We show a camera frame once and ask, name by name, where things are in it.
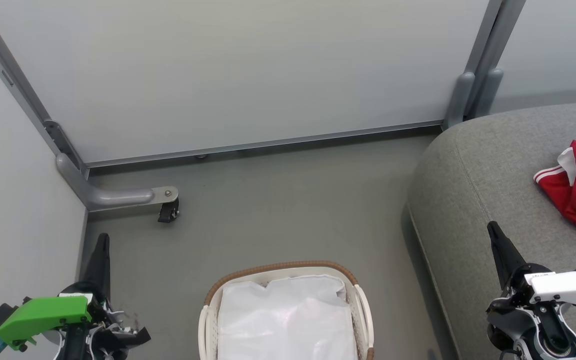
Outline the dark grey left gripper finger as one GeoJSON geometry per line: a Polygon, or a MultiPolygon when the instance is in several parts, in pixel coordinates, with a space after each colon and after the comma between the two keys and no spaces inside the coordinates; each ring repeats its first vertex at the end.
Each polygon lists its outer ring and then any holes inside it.
{"type": "Polygon", "coordinates": [[[110,236],[101,233],[79,282],[96,300],[105,301],[110,296],[110,280],[110,236]]]}

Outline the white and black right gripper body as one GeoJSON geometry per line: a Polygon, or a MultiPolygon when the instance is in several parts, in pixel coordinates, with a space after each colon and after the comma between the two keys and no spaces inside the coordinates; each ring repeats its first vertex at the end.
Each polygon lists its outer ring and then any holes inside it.
{"type": "Polygon", "coordinates": [[[546,303],[576,306],[576,269],[555,272],[536,263],[523,264],[510,275],[507,296],[514,307],[546,303]]]}

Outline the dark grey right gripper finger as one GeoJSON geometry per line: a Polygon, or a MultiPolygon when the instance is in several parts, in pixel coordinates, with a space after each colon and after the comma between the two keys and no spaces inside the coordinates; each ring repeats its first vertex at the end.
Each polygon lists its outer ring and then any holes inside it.
{"type": "Polygon", "coordinates": [[[526,264],[526,260],[496,221],[490,221],[487,224],[487,234],[490,239],[499,285],[504,290],[512,279],[514,272],[518,268],[523,267],[526,264]]]}

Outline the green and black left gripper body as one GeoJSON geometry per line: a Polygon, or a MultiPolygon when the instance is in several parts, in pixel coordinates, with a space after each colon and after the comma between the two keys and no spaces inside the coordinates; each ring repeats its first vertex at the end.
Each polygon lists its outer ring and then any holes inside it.
{"type": "Polygon", "coordinates": [[[25,297],[20,306],[0,306],[0,352],[25,352],[44,335],[59,352],[128,352],[151,341],[146,328],[124,326],[110,298],[97,300],[80,281],[57,296],[25,297]]]}

